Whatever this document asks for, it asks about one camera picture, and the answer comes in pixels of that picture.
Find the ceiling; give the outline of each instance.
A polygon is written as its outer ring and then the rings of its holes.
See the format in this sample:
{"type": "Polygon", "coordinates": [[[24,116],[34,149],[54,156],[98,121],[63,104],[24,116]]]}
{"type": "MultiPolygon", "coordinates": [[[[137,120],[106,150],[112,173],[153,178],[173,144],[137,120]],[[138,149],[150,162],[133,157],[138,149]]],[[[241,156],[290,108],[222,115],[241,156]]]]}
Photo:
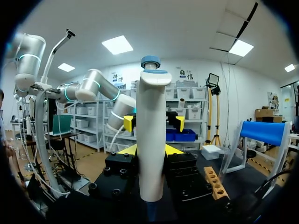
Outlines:
{"type": "Polygon", "coordinates": [[[144,55],[230,62],[282,80],[295,75],[284,67],[295,62],[282,28],[259,3],[240,36],[254,46],[244,58],[229,50],[248,18],[254,0],[44,0],[19,30],[42,36],[46,50],[42,73],[53,46],[68,28],[76,37],[53,60],[49,77],[66,80],[90,68],[137,62],[144,55]],[[112,55],[101,42],[125,35],[134,51],[112,55]],[[76,69],[57,67],[67,63],[76,69]]]}

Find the blue cap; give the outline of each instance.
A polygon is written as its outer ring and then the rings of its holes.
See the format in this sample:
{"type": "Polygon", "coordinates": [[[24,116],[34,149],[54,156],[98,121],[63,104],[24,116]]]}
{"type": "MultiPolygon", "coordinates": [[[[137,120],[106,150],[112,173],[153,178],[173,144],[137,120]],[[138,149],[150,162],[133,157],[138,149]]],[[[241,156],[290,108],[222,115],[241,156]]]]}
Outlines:
{"type": "Polygon", "coordinates": [[[157,68],[159,68],[161,65],[161,61],[159,57],[153,55],[147,55],[141,59],[141,67],[145,68],[144,67],[145,64],[149,62],[155,63],[157,65],[157,68]]]}

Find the yellow tripod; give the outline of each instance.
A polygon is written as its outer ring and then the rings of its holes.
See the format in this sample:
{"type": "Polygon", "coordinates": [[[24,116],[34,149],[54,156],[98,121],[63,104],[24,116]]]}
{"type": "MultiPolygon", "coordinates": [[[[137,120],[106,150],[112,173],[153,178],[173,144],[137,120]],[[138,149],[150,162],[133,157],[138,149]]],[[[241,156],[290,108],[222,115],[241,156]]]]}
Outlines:
{"type": "Polygon", "coordinates": [[[208,86],[208,94],[209,94],[209,119],[207,124],[207,138],[204,145],[212,145],[215,141],[215,145],[221,146],[221,141],[219,138],[219,125],[220,125],[220,103],[219,103],[219,92],[216,92],[217,99],[217,124],[216,124],[216,134],[214,135],[212,141],[211,138],[211,124],[212,124],[212,89],[208,86]]]}
{"type": "Polygon", "coordinates": [[[220,122],[220,104],[219,104],[219,95],[216,95],[216,99],[217,99],[217,124],[216,124],[216,134],[214,135],[213,139],[212,139],[212,144],[215,140],[215,145],[219,144],[219,146],[221,146],[221,141],[219,138],[219,122],[220,122]]]}

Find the blue storage bin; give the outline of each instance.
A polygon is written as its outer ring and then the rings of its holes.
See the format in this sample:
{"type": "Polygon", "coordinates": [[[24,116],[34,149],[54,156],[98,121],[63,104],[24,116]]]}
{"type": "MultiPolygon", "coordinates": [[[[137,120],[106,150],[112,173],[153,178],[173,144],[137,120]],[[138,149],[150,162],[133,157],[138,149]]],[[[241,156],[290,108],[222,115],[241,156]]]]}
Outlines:
{"type": "Polygon", "coordinates": [[[175,141],[195,141],[196,133],[191,129],[184,129],[182,132],[176,131],[174,134],[175,141]]]}
{"type": "Polygon", "coordinates": [[[177,132],[175,129],[166,129],[166,141],[174,141],[174,134],[177,132]]]}

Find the laptop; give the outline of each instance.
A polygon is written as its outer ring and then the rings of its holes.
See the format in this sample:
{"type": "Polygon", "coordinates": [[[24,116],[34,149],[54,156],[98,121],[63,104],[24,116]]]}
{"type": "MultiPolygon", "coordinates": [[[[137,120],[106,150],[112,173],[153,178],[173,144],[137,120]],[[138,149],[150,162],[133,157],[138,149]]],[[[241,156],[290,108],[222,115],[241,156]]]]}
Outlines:
{"type": "Polygon", "coordinates": [[[54,115],[53,117],[53,131],[49,134],[51,136],[59,136],[62,134],[71,133],[71,119],[72,115],[54,115]]]}

